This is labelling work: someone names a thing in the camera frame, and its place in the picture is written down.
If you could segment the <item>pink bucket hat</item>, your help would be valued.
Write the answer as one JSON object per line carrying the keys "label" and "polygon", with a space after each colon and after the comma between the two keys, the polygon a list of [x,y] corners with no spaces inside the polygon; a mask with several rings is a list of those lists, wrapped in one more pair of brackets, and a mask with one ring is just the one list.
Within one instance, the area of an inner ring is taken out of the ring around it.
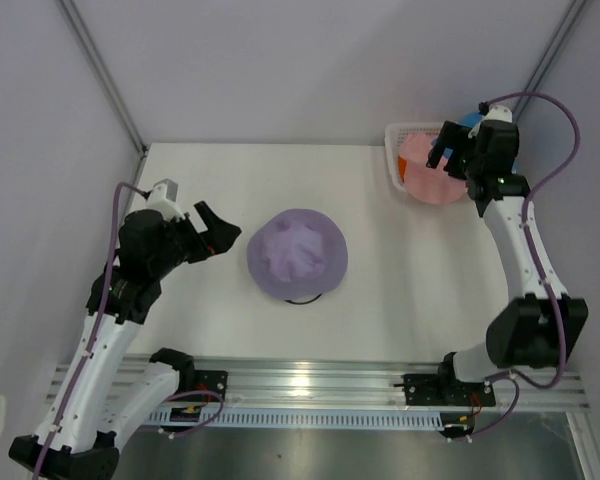
{"label": "pink bucket hat", "polygon": [[441,159],[437,169],[426,167],[435,134],[408,134],[398,149],[398,156],[407,161],[403,182],[406,191],[417,200],[431,205],[446,205],[460,200],[466,194],[466,183],[450,177]]}

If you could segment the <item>purple bucket hat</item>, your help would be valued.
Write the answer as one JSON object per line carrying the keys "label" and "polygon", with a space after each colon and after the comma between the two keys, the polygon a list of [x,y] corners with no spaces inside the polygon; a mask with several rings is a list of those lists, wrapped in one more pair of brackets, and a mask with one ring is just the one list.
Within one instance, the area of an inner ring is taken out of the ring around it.
{"label": "purple bucket hat", "polygon": [[274,299],[300,303],[337,289],[348,268],[344,234],[325,214],[285,210],[263,225],[247,244],[253,281]]}

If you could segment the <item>blue bucket hat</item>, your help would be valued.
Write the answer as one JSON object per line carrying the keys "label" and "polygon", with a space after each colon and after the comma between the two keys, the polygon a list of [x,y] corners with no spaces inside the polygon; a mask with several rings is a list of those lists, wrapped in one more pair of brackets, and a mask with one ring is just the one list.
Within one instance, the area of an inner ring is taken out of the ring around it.
{"label": "blue bucket hat", "polygon": [[[454,122],[459,125],[468,126],[470,129],[478,122],[481,118],[481,112],[474,112],[463,117],[459,122]],[[518,156],[520,146],[520,134],[518,127],[512,123],[505,123],[502,121],[484,121],[484,122],[497,122],[499,132],[496,135],[496,139],[493,141],[492,149],[495,151],[497,157],[498,172],[495,175],[510,175],[513,173],[513,165],[516,157]],[[447,149],[444,153],[451,155],[451,150]]]}

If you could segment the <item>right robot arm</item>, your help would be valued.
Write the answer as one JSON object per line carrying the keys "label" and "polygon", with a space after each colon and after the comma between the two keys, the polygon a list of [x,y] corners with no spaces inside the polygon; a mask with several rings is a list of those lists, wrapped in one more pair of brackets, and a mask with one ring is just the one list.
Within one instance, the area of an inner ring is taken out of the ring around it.
{"label": "right robot arm", "polygon": [[513,170],[519,150],[518,127],[506,120],[484,120],[470,129],[443,124],[428,155],[438,167],[466,181],[470,199],[495,241],[505,273],[509,302],[490,323],[482,343],[447,354],[439,366],[437,395],[457,404],[472,383],[504,376],[527,380],[522,368],[552,368],[555,386],[588,318],[586,301],[571,296],[551,265],[535,222],[532,190]]}

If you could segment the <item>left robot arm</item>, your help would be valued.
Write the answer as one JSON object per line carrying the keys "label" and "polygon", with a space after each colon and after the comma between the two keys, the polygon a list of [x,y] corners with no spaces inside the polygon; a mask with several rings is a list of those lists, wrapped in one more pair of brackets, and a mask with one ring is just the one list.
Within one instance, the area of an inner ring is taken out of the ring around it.
{"label": "left robot arm", "polygon": [[106,402],[121,361],[162,293],[162,280],[182,264],[229,251],[241,234],[205,202],[195,210],[203,232],[167,202],[128,214],[114,233],[61,388],[36,431],[15,438],[9,450],[33,478],[109,479],[129,438],[160,404],[195,397],[224,401],[201,388],[192,356],[161,348],[126,394],[113,405]]}

